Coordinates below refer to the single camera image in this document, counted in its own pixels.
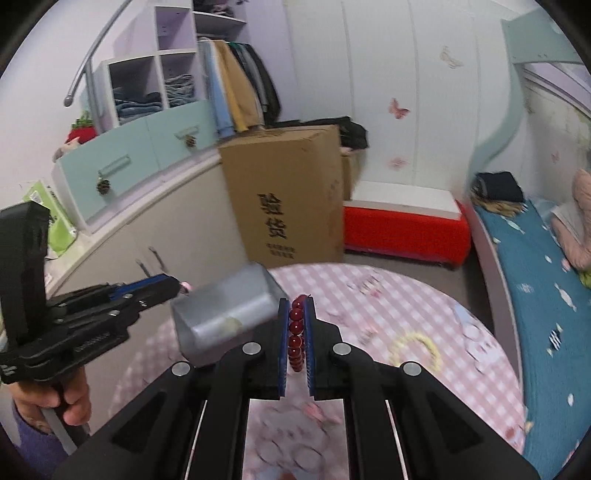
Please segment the left hand holding gripper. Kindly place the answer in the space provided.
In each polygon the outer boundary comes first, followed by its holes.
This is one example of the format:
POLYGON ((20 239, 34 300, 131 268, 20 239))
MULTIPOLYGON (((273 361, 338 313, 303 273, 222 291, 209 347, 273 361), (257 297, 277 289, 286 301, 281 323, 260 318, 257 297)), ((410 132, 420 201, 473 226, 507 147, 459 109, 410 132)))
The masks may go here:
POLYGON ((84 368, 80 368, 63 388, 63 396, 51 386, 31 382, 18 382, 8 386, 20 417, 31 427, 43 433, 51 428, 43 416, 43 409, 66 406, 62 418, 70 426, 86 424, 92 413, 90 388, 84 368))

